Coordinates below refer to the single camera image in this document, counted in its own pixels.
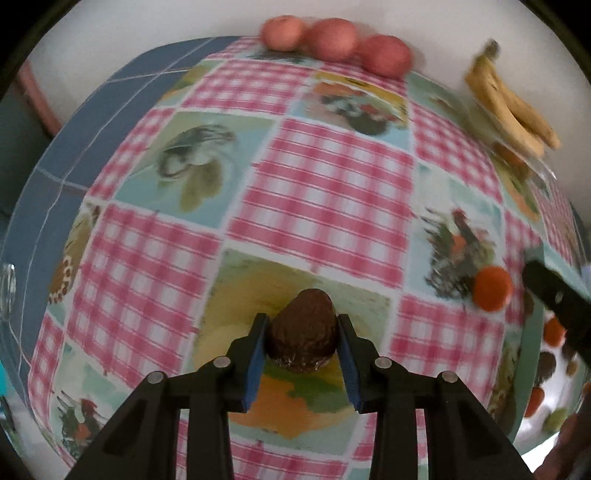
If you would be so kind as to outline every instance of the blue gripper pad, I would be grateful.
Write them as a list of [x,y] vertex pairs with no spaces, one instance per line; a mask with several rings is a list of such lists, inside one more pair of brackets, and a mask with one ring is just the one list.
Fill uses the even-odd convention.
[[248,411],[251,408],[252,402],[256,399],[256,393],[258,392],[259,385],[261,384],[262,371],[265,367],[265,328],[261,328],[254,350],[252,351],[251,361],[246,370],[246,391],[242,399],[242,405],[244,411]]
[[361,391],[359,382],[359,372],[355,365],[353,352],[347,336],[343,330],[343,326],[339,322],[339,344],[336,349],[339,356],[340,369],[343,372],[343,380],[345,381],[345,388],[347,389],[347,396],[349,401],[353,404],[356,411],[361,407]]

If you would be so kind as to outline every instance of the human hand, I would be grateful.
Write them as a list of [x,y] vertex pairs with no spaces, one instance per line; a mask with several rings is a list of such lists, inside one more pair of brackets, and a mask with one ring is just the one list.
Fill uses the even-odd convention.
[[585,396],[578,413],[566,419],[556,445],[534,472],[536,480],[567,478],[579,455],[591,446],[591,394]]

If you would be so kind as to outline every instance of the pink pipe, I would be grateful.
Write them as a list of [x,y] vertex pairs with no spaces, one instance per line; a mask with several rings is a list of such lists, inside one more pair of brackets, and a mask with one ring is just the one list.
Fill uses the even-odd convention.
[[41,123],[47,132],[55,137],[61,130],[61,123],[53,114],[51,107],[41,92],[41,89],[35,80],[35,76],[33,75],[33,70],[31,70],[31,64],[28,60],[22,64],[21,69],[18,71],[17,82],[23,89],[25,96],[29,98],[30,103],[37,113],[37,116],[41,119]]

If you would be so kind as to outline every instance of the metal screw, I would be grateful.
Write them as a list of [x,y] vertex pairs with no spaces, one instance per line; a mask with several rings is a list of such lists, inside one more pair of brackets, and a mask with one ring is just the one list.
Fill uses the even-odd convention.
[[232,360],[230,360],[230,358],[227,357],[227,356],[218,356],[213,361],[213,365],[215,367],[218,367],[218,368],[226,368],[226,367],[229,367],[231,363],[232,363]]
[[164,380],[164,374],[159,371],[148,374],[148,383],[156,384]]
[[375,366],[378,368],[390,368],[392,361],[387,356],[379,356],[374,360]]
[[457,382],[457,379],[459,378],[457,376],[457,373],[452,372],[451,370],[445,370],[442,374],[441,374],[442,379],[444,379],[447,383],[455,383]]

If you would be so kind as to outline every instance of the white wall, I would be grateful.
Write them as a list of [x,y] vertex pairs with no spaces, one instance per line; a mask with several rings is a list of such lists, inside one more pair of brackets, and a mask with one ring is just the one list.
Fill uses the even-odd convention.
[[113,72],[153,47],[212,35],[255,34],[268,17],[342,17],[394,34],[418,51],[418,69],[460,87],[489,38],[507,84],[555,127],[564,147],[550,163],[591,222],[591,86],[560,40],[518,0],[82,0],[31,54],[58,118]]

